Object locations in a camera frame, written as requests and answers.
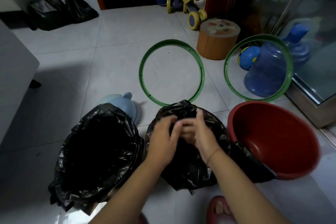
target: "red basin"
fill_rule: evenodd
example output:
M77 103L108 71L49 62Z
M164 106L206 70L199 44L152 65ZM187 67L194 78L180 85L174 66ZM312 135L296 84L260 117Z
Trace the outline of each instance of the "red basin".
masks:
M270 103L248 101L237 105L229 114L227 129L231 141L240 141L282 180L309 174L321 157L311 127Z

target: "green ring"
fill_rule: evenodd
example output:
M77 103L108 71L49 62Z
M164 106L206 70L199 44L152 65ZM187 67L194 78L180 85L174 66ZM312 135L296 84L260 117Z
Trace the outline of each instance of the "green ring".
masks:
M273 44L275 44L280 51L283 53L283 56L285 57L286 60L286 64L287 64L287 71L286 71L286 77L285 77L285 81L283 82L282 86L280 87L280 89L271 97L268 98L263 98L263 99L252 99L252 98L248 98L242 94L240 94L237 90L235 90L233 88L233 86L230 83L229 77L228 77L228 63L229 60L231 58L231 56L233 55L233 53L236 52L236 50L238 48L240 48L242 45L247 44L249 42L253 42L253 41L270 41ZM244 39L243 41L241 41L240 43L238 43L235 47L233 47L233 49L229 52L229 54L227 55L226 59L225 59L225 63L224 63L224 77L225 77L225 81L228 84L229 88L239 97L241 97L242 99L245 99L246 101L265 101L265 102L271 102L275 99L277 99L278 97L280 97L281 95L283 95L286 90L288 89L291 81L292 81L292 77L293 77L293 60L292 60L292 55L288 49L288 47L277 37L273 36L273 35L267 35L267 34L261 34L261 35L254 35L254 36L250 36L246 39Z
M166 106L166 105L170 105L170 104L166 104L166 103L162 103L161 101L157 100L156 98L154 98L149 91L147 90L145 83L144 83L144 78L143 78L143 73L144 73L144 67L145 67L145 63L146 60L148 59L148 57L157 49L164 47L164 46L178 46L181 47L183 49L185 49L186 51L188 51L196 60L198 67L199 67L199 72L201 74L200 79L199 79L199 86L198 89L196 91L196 93L191 97L191 99L189 99L189 102L193 102L198 95L201 93L203 86L204 86L204 80L205 80L205 72L204 72L204 67L203 67L203 63L202 60L200 59L200 57L198 56L197 52L189 45L186 44L185 42L182 42L180 40L176 40L176 39L167 39L167 40L163 40L161 42L158 42L157 44L154 44L151 48L149 48L149 50L145 53L145 56L142 58L141 63L140 63L140 67L139 67L139 80L140 80L140 85L142 90L144 91L144 93L146 94L146 96L152 100L154 103L160 105L160 106Z

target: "bracelet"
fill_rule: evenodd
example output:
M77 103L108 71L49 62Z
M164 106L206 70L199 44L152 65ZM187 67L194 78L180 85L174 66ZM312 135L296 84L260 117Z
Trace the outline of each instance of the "bracelet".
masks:
M215 153L218 151L218 150L220 150L221 149L221 147L219 146L211 155L210 155L210 157L209 157L209 159L208 159L208 161L206 162L206 165L208 166L208 163L210 162L210 160L211 160L211 158L213 157L213 155L215 155Z

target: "blue potty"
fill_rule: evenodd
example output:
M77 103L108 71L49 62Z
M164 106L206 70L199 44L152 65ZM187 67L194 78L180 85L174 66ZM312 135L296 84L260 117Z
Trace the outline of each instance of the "blue potty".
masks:
M123 95L111 94L100 99L97 104L100 105L105 103L111 103L112 105L123 110L133 120L133 122L137 124L138 109L135 103L131 100L131 98L132 93L130 92L126 92Z

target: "tied black garbage bag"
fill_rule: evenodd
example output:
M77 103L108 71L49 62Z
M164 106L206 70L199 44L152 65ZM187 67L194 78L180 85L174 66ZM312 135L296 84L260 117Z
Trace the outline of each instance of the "tied black garbage bag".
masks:
M69 10L61 0L34 0L28 11L41 30L50 31L72 23Z
M99 15L84 0L65 0L66 5L71 13L73 23L81 23L97 18Z
M61 147L50 202L65 211L72 206L90 214L90 206L107 199L140 165L144 140L131 118L110 103L86 114Z
M194 118L197 108L187 100L162 107L148 126L145 138L146 150L148 150L154 126L162 117L175 115L178 120ZM204 113L204 121L214 133L220 147L240 166L252 182L264 182L275 178L272 172L259 162L247 148L240 143L234 144L230 141L225 126L215 115L201 109ZM199 151L183 138L179 138L174 158L162 172L161 177L175 190L194 190L217 183L215 175L203 162Z

